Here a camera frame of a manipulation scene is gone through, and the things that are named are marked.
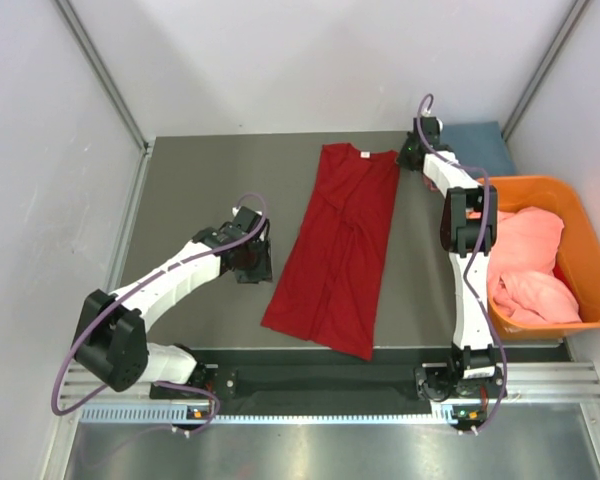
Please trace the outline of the red t shirt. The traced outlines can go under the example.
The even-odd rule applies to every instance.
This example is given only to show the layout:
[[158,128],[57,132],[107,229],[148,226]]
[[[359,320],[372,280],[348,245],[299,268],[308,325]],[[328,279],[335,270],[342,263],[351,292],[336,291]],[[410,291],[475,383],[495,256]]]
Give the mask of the red t shirt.
[[397,153],[322,147],[298,236],[262,326],[370,360],[399,183]]

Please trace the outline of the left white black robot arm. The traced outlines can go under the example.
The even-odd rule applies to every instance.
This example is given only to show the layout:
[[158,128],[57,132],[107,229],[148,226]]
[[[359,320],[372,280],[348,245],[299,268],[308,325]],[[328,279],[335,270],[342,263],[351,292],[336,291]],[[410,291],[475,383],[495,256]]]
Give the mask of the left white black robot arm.
[[237,282],[272,279],[270,221],[241,206],[218,228],[196,233],[172,258],[139,280],[107,293],[97,289],[84,301],[74,337],[74,360],[116,392],[138,382],[167,387],[185,396],[206,387],[210,373],[184,345],[148,341],[157,321],[194,290],[231,272]]

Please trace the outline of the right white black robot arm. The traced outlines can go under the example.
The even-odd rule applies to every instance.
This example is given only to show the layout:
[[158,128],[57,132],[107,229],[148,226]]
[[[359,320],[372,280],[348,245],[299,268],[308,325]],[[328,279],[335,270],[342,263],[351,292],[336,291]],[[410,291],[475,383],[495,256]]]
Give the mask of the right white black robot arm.
[[442,122],[420,114],[413,120],[397,163],[423,174],[444,199],[440,243],[454,275],[455,330],[447,384],[461,396],[502,384],[497,343],[488,315],[487,277],[497,238],[496,188],[474,179],[450,147],[440,142]]

